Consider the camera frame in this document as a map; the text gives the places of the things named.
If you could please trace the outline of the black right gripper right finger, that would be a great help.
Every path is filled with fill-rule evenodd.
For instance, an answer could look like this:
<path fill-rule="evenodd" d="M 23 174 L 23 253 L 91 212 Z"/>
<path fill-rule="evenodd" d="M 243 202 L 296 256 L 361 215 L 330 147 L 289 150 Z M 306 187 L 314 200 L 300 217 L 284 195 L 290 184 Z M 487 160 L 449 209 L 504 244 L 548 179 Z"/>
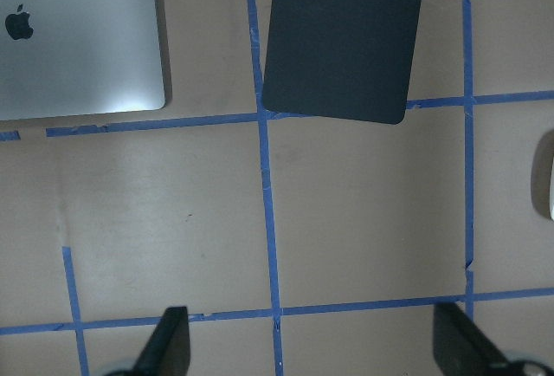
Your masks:
<path fill-rule="evenodd" d="M 453 302 L 434 305 L 433 357 L 443 375 L 519 375 L 507 357 Z"/>

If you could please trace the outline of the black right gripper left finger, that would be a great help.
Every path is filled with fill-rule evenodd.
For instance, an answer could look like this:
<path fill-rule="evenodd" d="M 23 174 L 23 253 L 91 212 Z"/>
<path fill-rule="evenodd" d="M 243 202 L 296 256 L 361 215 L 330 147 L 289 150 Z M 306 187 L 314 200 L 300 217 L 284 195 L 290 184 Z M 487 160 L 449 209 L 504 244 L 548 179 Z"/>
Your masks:
<path fill-rule="evenodd" d="M 186 307 L 169 307 L 133 366 L 134 375 L 184 376 L 190 369 L 190 328 Z"/>

